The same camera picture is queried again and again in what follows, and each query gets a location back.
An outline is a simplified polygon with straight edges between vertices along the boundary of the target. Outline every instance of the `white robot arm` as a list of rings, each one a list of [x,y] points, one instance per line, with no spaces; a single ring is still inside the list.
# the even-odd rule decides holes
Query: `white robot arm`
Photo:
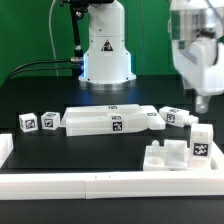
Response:
[[[82,58],[77,20],[89,15],[89,49],[83,58],[80,85],[96,90],[116,90],[134,83],[131,55],[125,48],[125,11],[118,0],[61,0],[70,4],[75,60]]]
[[[184,88],[195,89],[196,112],[224,92],[223,0],[172,0],[169,29],[173,61]]]

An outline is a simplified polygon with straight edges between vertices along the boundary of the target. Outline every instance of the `white tray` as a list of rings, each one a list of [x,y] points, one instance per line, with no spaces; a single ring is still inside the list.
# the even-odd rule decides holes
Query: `white tray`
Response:
[[[1,174],[0,200],[224,195],[224,155],[212,145],[211,171]]]

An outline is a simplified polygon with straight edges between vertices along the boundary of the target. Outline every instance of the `black table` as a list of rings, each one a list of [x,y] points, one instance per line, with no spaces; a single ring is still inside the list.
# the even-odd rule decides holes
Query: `black table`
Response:
[[[189,142],[190,127],[164,131],[69,137],[65,129],[42,130],[40,116],[68,106],[140,104],[194,112],[194,93],[184,95],[179,76],[138,76],[136,86],[115,92],[81,88],[71,77],[16,78],[0,88],[0,133],[13,133],[15,149],[5,173],[141,171],[146,145],[164,139]],[[223,147],[223,96],[211,99],[200,123],[213,124]],[[18,116],[35,113],[39,130],[23,133]],[[224,197],[157,197],[101,200],[0,201],[0,223],[222,223]]]

